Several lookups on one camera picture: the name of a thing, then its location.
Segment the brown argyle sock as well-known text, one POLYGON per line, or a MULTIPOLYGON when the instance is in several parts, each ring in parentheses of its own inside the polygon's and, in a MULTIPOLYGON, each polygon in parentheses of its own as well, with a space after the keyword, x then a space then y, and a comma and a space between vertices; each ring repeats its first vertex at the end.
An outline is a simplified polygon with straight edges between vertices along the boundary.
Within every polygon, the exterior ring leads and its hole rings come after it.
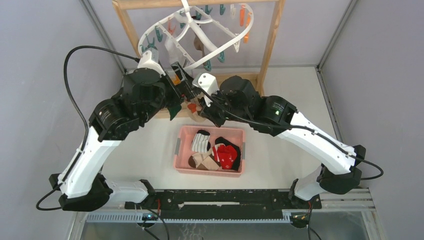
POLYGON ((188 101, 187 103, 187 111, 188 116, 197 123, 203 123, 206 118, 200 115, 200 112, 202 110, 202 107, 200 105, 200 99, 198 97, 195 97, 188 101))

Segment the pink plastic basket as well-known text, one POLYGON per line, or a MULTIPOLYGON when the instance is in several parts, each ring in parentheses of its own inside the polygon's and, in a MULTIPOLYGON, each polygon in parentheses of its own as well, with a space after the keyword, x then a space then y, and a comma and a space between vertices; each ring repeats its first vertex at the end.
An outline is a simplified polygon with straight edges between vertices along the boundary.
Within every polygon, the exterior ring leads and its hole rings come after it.
POLYGON ((173 167, 182 174, 238 178, 245 168, 246 134, 240 128, 184 125, 173 167))

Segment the white round clip hanger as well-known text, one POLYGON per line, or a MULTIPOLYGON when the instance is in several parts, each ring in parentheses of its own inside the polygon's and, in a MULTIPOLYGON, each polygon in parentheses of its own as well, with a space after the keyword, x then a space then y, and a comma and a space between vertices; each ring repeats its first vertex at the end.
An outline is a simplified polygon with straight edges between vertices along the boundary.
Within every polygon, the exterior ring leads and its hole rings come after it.
POLYGON ((232 47, 238 53, 241 43, 248 42, 249 33, 254 23, 254 12, 247 3, 239 4, 240 26, 243 27, 243 31, 240 33, 233 33, 229 28, 213 19, 207 5, 205 9, 202 9, 189 5, 187 0, 183 0, 181 3, 183 8, 156 22, 144 32, 136 45, 136 50, 139 54, 142 54, 142 52, 149 48, 155 48, 155 41, 161 42, 164 36, 166 36, 171 38, 189 63, 189 65, 184 67, 185 70, 193 70, 201 65, 205 65, 205 69, 210 71, 210 60, 212 58, 216 57, 219 62, 224 63, 225 50, 232 47), (202 25, 208 24, 216 26, 225 36, 228 36, 228 41, 221 46, 216 46, 201 28, 202 25), (194 35, 199 37, 204 44, 204 49, 208 50, 208 54, 198 60, 192 58, 180 43, 189 30, 192 30, 194 35))

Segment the beige brown patch sock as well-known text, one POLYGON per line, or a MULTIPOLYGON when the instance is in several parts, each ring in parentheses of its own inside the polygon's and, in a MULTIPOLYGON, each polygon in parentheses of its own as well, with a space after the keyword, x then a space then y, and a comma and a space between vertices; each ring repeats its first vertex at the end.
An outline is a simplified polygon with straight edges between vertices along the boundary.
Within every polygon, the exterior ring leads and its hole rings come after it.
POLYGON ((191 168, 203 171, 217 171, 221 167, 220 163, 215 161, 211 151, 194 153, 189 157, 188 165, 191 168))

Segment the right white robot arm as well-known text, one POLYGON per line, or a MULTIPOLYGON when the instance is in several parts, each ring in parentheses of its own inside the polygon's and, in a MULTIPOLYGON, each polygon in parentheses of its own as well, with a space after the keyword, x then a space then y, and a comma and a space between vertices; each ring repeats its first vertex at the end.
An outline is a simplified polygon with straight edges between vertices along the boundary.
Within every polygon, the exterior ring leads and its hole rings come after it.
POLYGON ((359 186, 363 146, 344 144, 308 120, 292 103, 277 96, 261 96, 251 81, 238 75, 218 83, 209 73, 199 74, 193 86, 204 94, 202 114, 217 127, 226 121, 248 124, 255 131, 278 137, 303 149, 320 166, 293 181, 289 203, 302 208, 323 192, 344 195, 359 186))

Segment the red christmas sock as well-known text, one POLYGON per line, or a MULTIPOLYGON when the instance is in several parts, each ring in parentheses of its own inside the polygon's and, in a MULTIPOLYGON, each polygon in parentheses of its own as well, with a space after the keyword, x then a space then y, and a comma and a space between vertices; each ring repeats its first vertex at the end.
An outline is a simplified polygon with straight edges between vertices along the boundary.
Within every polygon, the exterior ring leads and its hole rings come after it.
POLYGON ((212 148, 214 161, 224 170, 230 170, 236 161, 238 153, 232 145, 216 144, 212 148))

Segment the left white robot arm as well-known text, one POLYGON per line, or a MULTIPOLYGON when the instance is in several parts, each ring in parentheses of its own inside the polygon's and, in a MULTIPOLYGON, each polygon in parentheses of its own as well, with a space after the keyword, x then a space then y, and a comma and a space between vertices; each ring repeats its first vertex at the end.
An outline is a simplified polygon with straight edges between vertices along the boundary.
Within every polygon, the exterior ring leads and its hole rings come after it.
POLYGON ((162 69, 142 66, 123 76, 122 86, 97 104, 84 119, 84 137, 69 165, 52 174, 49 182, 60 191, 60 209, 92 212, 108 203, 133 202, 149 209, 157 196, 146 179, 112 181, 101 170, 106 159, 131 132, 145 126, 162 109, 177 109, 196 97, 200 90, 194 78, 179 63, 172 65, 179 83, 162 69))

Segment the black white striped sock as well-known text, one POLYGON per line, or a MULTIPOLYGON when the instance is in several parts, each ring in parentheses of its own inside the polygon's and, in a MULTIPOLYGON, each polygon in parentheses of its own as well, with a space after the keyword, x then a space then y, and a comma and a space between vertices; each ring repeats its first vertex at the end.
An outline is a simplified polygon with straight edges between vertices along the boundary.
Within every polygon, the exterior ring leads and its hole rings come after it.
POLYGON ((210 136, 211 134, 208 131, 203 129, 198 130, 193 138, 191 151, 197 153, 208 152, 211 148, 210 136))

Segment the dark green sock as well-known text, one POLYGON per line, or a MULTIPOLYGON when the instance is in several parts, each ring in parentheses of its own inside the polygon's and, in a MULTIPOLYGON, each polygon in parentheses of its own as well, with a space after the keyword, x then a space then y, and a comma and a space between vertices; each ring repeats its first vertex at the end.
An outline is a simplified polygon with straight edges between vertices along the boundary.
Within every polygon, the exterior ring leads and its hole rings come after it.
POLYGON ((178 105, 170 106, 167 108, 167 110, 169 112, 169 120, 172 121, 178 115, 178 113, 182 110, 182 105, 178 104, 178 105))

